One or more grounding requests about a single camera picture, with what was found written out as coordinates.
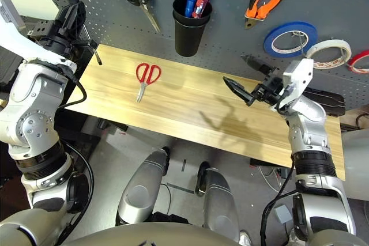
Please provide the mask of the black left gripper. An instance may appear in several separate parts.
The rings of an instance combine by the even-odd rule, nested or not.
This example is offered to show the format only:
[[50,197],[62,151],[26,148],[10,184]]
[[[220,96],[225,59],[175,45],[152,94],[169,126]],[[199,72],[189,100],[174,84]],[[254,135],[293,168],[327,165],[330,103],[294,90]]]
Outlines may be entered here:
[[[54,20],[27,17],[27,38],[58,55],[79,55],[83,50],[93,53],[97,43],[80,37],[85,19],[86,10],[82,1],[63,7],[57,14],[56,24]],[[61,35],[58,30],[67,30],[68,35]]]

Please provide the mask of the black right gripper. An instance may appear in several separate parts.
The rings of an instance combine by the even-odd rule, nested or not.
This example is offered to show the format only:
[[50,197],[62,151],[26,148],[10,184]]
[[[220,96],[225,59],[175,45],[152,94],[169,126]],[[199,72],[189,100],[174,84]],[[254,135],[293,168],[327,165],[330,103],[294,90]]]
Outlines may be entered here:
[[240,83],[226,76],[223,76],[224,83],[247,105],[252,105],[254,100],[265,102],[270,106],[276,105],[284,90],[281,70],[278,67],[272,67],[264,63],[262,60],[252,55],[242,55],[241,58],[253,70],[266,76],[265,79],[254,88],[251,94],[247,92]]

